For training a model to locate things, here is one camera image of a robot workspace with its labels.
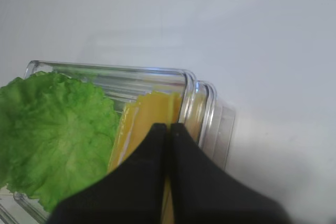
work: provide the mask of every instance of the container rim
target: container rim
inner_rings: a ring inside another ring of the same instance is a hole
[[[204,85],[208,93],[205,110],[204,110],[202,128],[201,128],[201,132],[198,138],[198,145],[202,149],[204,145],[204,138],[209,132],[211,124],[212,124],[212,119],[214,116],[214,110],[215,110],[215,105],[216,105],[216,100],[217,100],[217,90],[215,86],[210,82],[198,81],[198,83]]]
[[[32,60],[29,62],[24,78],[28,78],[31,74],[35,73],[37,67],[40,65],[52,65],[55,67],[63,67],[65,65],[70,65],[72,67],[85,68],[90,67],[100,70],[109,71],[126,71],[126,72],[141,72],[141,73],[160,73],[160,74],[172,74],[183,76],[185,79],[184,92],[182,95],[182,102],[180,106],[180,113],[178,117],[179,123],[185,123],[187,115],[190,111],[191,103],[193,100],[193,93],[196,86],[196,76],[189,70],[178,69],[178,68],[155,68],[155,67],[128,67],[128,66],[115,66],[115,65],[98,65],[91,63],[73,63],[73,62],[59,62],[59,61],[41,61]]]

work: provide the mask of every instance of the white table surface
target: white table surface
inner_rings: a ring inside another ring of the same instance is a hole
[[[32,59],[190,69],[237,109],[227,171],[328,223],[335,18],[336,0],[0,0],[0,86]]]

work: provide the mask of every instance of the yellow food item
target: yellow food item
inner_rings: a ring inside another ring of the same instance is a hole
[[[184,126],[188,130],[189,135],[196,142],[199,139],[202,128],[205,104],[206,96],[203,94],[197,94],[194,97],[193,109],[188,116],[188,120],[184,123]]]
[[[126,104],[108,172],[129,157],[144,140],[153,123],[165,123],[169,127],[171,123],[177,122],[181,101],[179,93],[152,92],[140,95],[134,103]]]

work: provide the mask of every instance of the green lettuce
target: green lettuce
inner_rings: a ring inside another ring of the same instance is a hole
[[[100,87],[39,72],[0,88],[0,188],[51,211],[103,178],[119,117]]]

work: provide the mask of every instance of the clear plastic container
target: clear plastic container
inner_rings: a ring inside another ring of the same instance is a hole
[[[197,81],[187,70],[79,65],[32,61],[25,78],[31,74],[58,72],[92,82],[114,100],[122,113],[126,104],[152,92],[178,94],[181,98],[177,121],[184,123],[196,143],[220,168],[224,169],[234,122],[234,110],[217,98],[212,84]],[[19,193],[0,190],[0,223],[44,223],[48,213],[37,200]]]

